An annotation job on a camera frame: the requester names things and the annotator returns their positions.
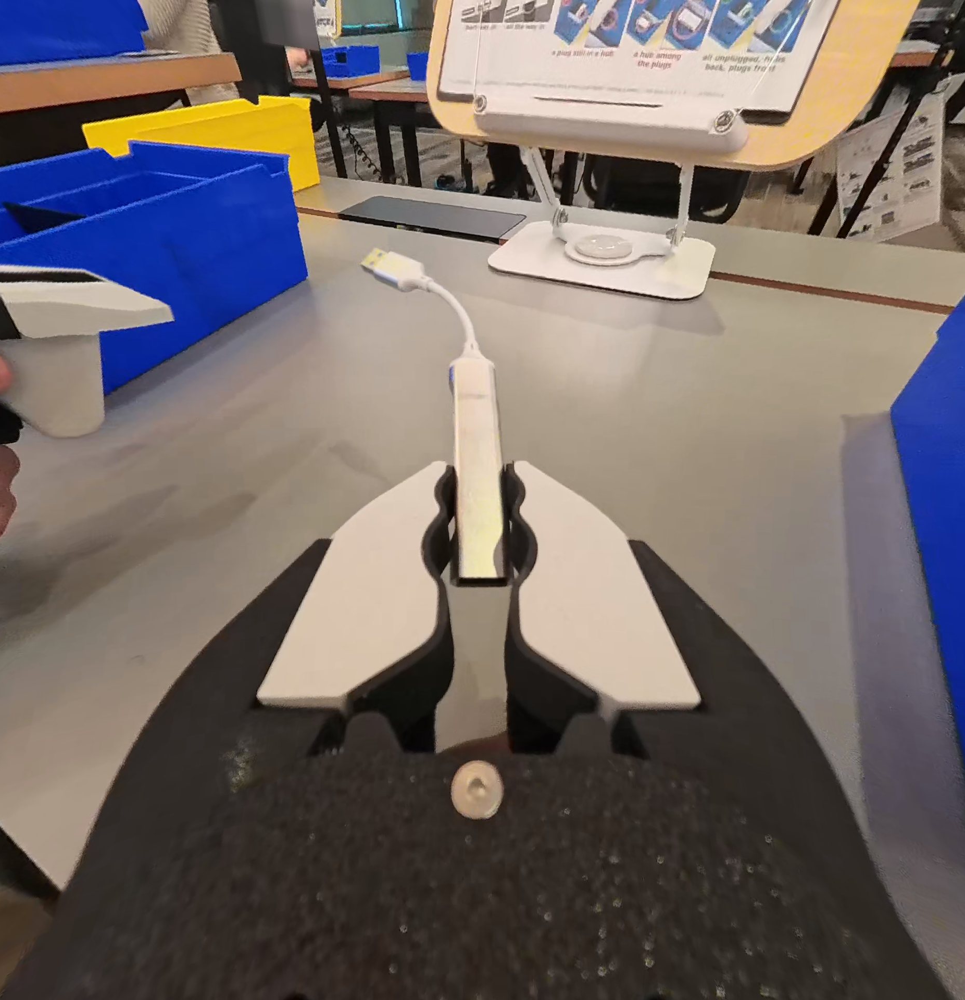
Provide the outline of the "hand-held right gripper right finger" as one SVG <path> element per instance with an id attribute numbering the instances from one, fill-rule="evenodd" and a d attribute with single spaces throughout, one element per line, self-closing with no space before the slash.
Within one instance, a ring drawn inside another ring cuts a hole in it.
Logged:
<path id="1" fill-rule="evenodd" d="M 702 696 L 625 532 L 526 461 L 507 466 L 514 579 L 504 643 L 506 728 L 517 753 L 549 753 L 572 720 L 612 732 Z"/>

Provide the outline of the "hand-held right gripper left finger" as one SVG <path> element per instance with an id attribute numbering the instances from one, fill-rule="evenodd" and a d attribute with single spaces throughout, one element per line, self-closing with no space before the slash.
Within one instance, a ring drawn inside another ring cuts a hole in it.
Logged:
<path id="1" fill-rule="evenodd" d="M 256 696 L 272 709 L 385 717 L 410 752 L 436 750 L 454 673 L 443 572 L 455 475 L 435 461 L 335 532 Z"/>

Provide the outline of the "blue plastic bin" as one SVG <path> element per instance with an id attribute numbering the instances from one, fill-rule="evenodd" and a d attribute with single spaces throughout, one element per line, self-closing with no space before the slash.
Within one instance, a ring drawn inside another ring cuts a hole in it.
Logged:
<path id="1" fill-rule="evenodd" d="M 378 45 L 338 45 L 321 49 L 328 80 L 354 80 L 375 76 L 381 71 Z"/>
<path id="2" fill-rule="evenodd" d="M 289 157 L 132 142 L 0 168 L 0 264 L 82 269 L 173 321 L 101 335 L 110 394 L 308 278 Z"/>
<path id="3" fill-rule="evenodd" d="M 890 420 L 965 778 L 965 294 Z"/>
<path id="4" fill-rule="evenodd" d="M 147 31 L 137 1 L 0 1 L 0 66 L 140 52 Z"/>

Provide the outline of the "grey background desk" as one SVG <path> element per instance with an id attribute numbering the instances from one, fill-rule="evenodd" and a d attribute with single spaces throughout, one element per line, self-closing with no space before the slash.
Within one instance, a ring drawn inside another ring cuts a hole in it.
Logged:
<path id="1" fill-rule="evenodd" d="M 185 91 L 241 80 L 229 53 L 134 54 L 0 66 L 0 114 Z"/>

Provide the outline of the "yellow plastic bin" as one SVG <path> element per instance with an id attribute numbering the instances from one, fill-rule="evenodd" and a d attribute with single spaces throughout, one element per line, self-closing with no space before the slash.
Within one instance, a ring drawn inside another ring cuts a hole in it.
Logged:
<path id="1" fill-rule="evenodd" d="M 261 96 L 89 122 L 82 125 L 89 148 L 126 155 L 132 142 L 187 145 L 289 158 L 294 191 L 320 184 L 311 100 Z"/>

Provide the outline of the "wooden book stand white base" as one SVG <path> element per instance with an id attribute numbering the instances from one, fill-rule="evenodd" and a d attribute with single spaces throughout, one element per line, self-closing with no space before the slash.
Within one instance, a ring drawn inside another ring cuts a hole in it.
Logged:
<path id="1" fill-rule="evenodd" d="M 870 100 L 918 8 L 912 1 L 836 1 L 792 113 L 768 115 L 687 99 L 636 105 L 495 94 L 466 101 L 442 97 L 439 64 L 453 2 L 434 3 L 430 110 L 460 138 L 517 147 L 547 213 L 545 221 L 527 224 L 495 251 L 489 267 L 674 302 L 703 293 L 715 254 L 713 244 L 687 236 L 694 172 L 779 170 L 820 152 Z M 674 166 L 676 219 L 661 223 L 657 232 L 575 221 L 554 193 L 543 149 Z"/>

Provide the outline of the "printed sheet on black easel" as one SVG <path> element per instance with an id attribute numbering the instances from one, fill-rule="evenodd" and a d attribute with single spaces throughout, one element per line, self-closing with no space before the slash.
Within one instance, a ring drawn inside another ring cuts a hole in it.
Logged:
<path id="1" fill-rule="evenodd" d="M 917 77 L 914 70 L 888 71 L 858 119 L 832 144 L 827 191 L 808 234 L 838 235 L 903 120 Z M 848 240 L 885 242 L 939 222 L 946 87 L 944 82 L 931 87 L 901 130 L 881 178 L 846 234 Z"/>

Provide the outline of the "printed instruction sheet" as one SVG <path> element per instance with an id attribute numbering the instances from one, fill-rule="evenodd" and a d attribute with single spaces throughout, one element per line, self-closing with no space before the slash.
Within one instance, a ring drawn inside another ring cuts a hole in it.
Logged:
<path id="1" fill-rule="evenodd" d="M 453 2 L 439 93 L 790 115 L 836 1 Z"/>

